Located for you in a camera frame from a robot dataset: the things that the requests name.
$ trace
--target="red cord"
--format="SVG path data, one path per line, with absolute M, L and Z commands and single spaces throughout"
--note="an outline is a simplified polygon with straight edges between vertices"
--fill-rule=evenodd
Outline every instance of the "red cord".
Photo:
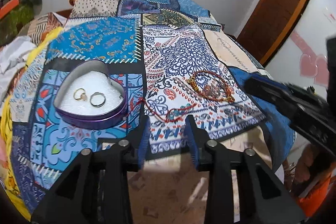
M 144 104 L 146 105 L 146 107 L 148 108 L 148 110 L 149 110 L 155 117 L 157 117 L 159 120 L 161 120 L 162 122 L 177 122 L 177 121 L 181 120 L 181 117 L 182 117 L 183 115 L 186 115 L 186 113 L 182 114 L 180 117 L 177 117 L 176 119 L 170 120 L 170 119 L 169 119 L 169 115 L 170 115 L 170 112 L 171 112 L 171 111 L 173 111 L 173 110 L 179 110 L 179 111 L 184 110 L 184 111 L 185 111 L 185 110 L 191 109 L 191 108 L 193 108 L 193 107 L 195 107 L 195 106 L 197 105 L 197 103 L 194 103 L 194 104 L 191 105 L 191 106 L 187 106 L 187 107 L 183 107 L 183 108 L 172 108 L 172 109 L 169 109 L 168 112 L 167 112 L 167 114 L 166 114 L 166 119 L 163 119 L 157 112 L 155 112 L 154 110 L 152 110 L 152 109 L 149 107 L 149 105 L 147 104 L 147 102 L 145 101 L 144 98 L 141 98 L 141 100 L 139 100 L 139 101 L 132 107 L 132 109 L 131 109 L 130 112 L 126 115 L 126 117 L 128 117 L 128 116 L 131 114 L 131 112 L 133 111 L 133 109 L 134 109 L 137 105 L 141 104 L 142 102 L 144 102 Z

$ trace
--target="polka dot fabric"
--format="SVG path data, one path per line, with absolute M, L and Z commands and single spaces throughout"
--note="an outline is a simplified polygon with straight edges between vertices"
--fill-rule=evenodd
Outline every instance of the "polka dot fabric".
M 114 17 L 119 0 L 75 0 L 70 18 Z

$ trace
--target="patchwork tablecloth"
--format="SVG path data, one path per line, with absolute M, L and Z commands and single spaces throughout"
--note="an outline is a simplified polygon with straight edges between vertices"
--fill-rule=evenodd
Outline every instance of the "patchwork tablecloth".
M 77 128 L 65 123 L 53 107 L 67 74 L 90 59 L 104 61 L 110 76 L 128 93 L 132 113 L 116 127 Z M 235 102 L 199 97 L 186 83 L 197 70 L 221 75 Z M 221 31 L 210 12 L 192 0 L 76 0 L 63 32 L 38 54 L 10 100 L 9 173 L 17 189 L 13 193 L 32 213 L 80 150 L 109 148 L 113 138 L 125 137 L 138 125 L 144 112 L 151 121 L 147 161 L 142 171 L 129 174 L 134 222 L 202 223 L 208 174 L 193 168 L 184 121 L 163 123 L 146 107 L 134 106 L 145 98 L 152 110 L 164 116 L 171 108 L 196 104 L 188 113 L 174 112 L 174 117 L 192 114 L 210 138 L 235 150 L 254 148 L 275 171 L 295 135 L 273 105 L 244 92 L 242 85 L 251 73 L 268 77 L 248 52 Z M 210 81 L 203 76 L 199 85 Z

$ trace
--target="ring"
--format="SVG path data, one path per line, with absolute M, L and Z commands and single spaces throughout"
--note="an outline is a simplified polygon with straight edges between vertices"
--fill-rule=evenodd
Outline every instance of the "ring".
M 98 95 L 103 96 L 103 97 L 104 97 L 104 100 L 103 100 L 102 103 L 100 103 L 100 104 L 98 104 L 98 105 L 95 105 L 95 104 L 93 104 L 91 101 L 92 101 L 92 98 L 93 98 L 94 96 L 98 96 Z M 104 95 L 103 93 L 101 93 L 101 92 L 95 92 L 94 94 L 92 94 L 92 95 L 90 96 L 90 104 L 93 105 L 94 107 L 101 107 L 101 106 L 103 106 L 103 105 L 105 104 L 105 102 L 106 102 L 106 97 L 105 97 L 105 95 Z
M 76 98 L 76 93 L 78 91 L 82 90 L 83 92 L 81 93 L 81 95 L 79 97 Z M 87 100 L 87 96 L 86 96 L 86 91 L 85 89 L 76 89 L 75 92 L 73 93 L 73 98 L 77 101 L 83 100 L 86 101 Z

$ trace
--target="bracelet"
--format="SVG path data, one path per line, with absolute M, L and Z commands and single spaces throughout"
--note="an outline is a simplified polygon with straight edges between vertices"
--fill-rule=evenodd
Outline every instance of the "bracelet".
M 206 85 L 204 87 L 204 90 L 200 90 L 197 86 L 197 82 L 196 82 L 196 77 L 198 74 L 200 73 L 207 73 L 213 76 L 216 76 L 222 84 L 220 84 L 220 87 L 224 90 L 226 98 L 218 98 L 220 96 L 220 92 L 218 90 L 213 90 L 211 88 L 211 86 Z M 235 101 L 234 97 L 232 96 L 232 92 L 231 89 L 229 87 L 229 85 L 226 83 L 226 81 L 218 74 L 212 72 L 212 71 L 207 71 L 207 70 L 199 70 L 193 73 L 193 75 L 186 80 L 186 82 L 193 88 L 193 90 L 202 98 L 210 100 L 210 101 L 215 101 L 215 102 L 228 102 L 228 103 L 233 103 Z

